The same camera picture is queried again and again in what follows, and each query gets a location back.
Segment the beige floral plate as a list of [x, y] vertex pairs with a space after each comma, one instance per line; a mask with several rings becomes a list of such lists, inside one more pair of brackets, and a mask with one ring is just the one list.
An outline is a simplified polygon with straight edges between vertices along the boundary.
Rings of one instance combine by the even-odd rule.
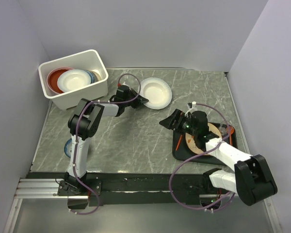
[[95, 82], [102, 81], [104, 79], [104, 76], [100, 71], [94, 69], [94, 70], [92, 70], [92, 72], [94, 74]]

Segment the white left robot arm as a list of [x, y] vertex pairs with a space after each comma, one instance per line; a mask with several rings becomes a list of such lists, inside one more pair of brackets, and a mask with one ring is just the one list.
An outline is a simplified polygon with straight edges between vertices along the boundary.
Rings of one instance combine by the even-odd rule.
[[76, 195], [86, 191], [87, 155], [91, 138], [96, 134], [103, 117], [118, 117], [125, 108], [136, 109], [149, 99], [127, 85], [119, 84], [116, 94], [108, 101], [81, 99], [68, 120], [71, 134], [70, 163], [65, 184]]

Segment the white deep plate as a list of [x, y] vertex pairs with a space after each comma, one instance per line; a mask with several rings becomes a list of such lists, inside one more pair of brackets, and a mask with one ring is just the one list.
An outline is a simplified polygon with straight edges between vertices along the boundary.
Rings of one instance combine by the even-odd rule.
[[153, 110], [167, 107], [172, 100], [171, 87], [164, 80], [156, 77], [141, 81], [140, 95], [148, 99], [148, 102], [144, 103], [144, 105]]
[[84, 88], [92, 83], [92, 76], [85, 70], [72, 69], [60, 75], [57, 81], [59, 89], [69, 92]]

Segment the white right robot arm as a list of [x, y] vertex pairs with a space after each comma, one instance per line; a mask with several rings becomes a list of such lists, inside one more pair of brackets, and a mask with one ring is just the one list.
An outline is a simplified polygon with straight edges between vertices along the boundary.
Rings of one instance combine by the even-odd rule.
[[231, 173], [220, 169], [206, 172], [202, 186], [207, 193], [225, 189], [236, 193], [248, 206], [277, 194], [278, 188], [266, 159], [259, 154], [244, 153], [213, 133], [205, 112], [185, 114], [176, 109], [159, 124], [177, 133], [191, 135], [200, 150], [205, 149], [205, 154], [232, 169]]

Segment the red plate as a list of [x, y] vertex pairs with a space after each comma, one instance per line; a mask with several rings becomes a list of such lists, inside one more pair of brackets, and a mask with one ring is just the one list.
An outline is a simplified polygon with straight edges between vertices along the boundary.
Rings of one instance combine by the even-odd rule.
[[59, 68], [56, 68], [54, 70], [52, 70], [48, 76], [47, 76], [47, 84], [48, 84], [48, 87], [50, 88], [50, 90], [55, 93], [55, 94], [62, 94], [63, 91], [58, 87], [57, 85], [57, 81], [59, 79], [59, 77], [69, 71], [69, 70], [72, 70], [72, 68], [70, 67], [59, 67]]

